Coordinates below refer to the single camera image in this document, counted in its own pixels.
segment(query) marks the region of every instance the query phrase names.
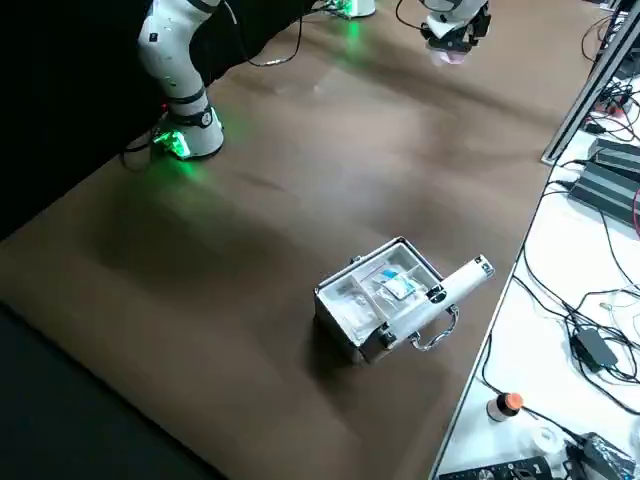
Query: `open case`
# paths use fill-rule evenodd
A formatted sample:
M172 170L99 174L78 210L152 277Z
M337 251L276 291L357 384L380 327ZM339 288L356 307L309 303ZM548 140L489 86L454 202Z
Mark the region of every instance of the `open case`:
M322 282L315 289L316 316L353 363L372 362L382 355L363 348L367 338L385 323L420 315L418 307L428 301L427 292L442 280L411 243L398 237L352 259L351 265Z

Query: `case handle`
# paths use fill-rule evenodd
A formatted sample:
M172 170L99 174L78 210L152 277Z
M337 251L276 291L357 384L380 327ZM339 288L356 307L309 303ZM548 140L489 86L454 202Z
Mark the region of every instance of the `case handle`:
M458 319L460 318L460 309L458 308L457 305L451 305L447 309L447 312L451 314L451 323L449 323L449 326L447 327L447 329L439 333L435 337L433 337L424 345L420 344L420 333L415 332L414 334L411 335L411 337L409 337L409 340L411 341L411 345L413 345L413 348L415 348L419 352L428 352L429 350L434 348L436 345L438 345L444 338L448 337L453 333L453 331L456 328L456 325L458 324Z

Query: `black curtain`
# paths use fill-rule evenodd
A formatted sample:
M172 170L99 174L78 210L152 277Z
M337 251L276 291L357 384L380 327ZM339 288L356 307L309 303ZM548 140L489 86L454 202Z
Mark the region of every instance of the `black curtain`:
M314 3L229 2L251 56ZM5 137L12 148L5 149L0 174L0 239L159 117L161 92L137 54L138 32L149 4L150 0L35 0L21 2L22 11L7 16L16 44L7 49L16 52L15 61L7 65L16 85L5 90L15 104L15 112L6 116L17 133ZM224 7L196 32L191 54L207 82L244 61Z

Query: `green led light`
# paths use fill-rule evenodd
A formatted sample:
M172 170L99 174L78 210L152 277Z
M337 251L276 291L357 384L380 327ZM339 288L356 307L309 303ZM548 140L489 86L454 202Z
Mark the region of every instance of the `green led light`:
M163 145L167 151L175 153L179 158L186 158L191 155L191 150L181 132L164 132L153 139L156 145Z

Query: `black device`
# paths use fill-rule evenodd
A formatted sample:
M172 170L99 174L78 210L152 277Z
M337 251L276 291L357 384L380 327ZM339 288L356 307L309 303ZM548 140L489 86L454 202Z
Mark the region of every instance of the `black device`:
M568 444L566 448L567 461L563 463L571 480L588 480L584 471L584 452L580 447Z
M639 188L640 181L588 162L570 190L569 198L633 227L634 216L636 222L640 222L640 198L633 201Z
M486 465L459 472L438 475L438 480L553 480L544 457L531 457L513 462Z
M580 361L594 373L618 363L618 358L595 328L580 330L571 337L570 343Z
M589 147L589 162L640 182L640 148L598 138Z
M582 436L583 462L607 480L636 480L640 466L625 452L612 445L597 433Z

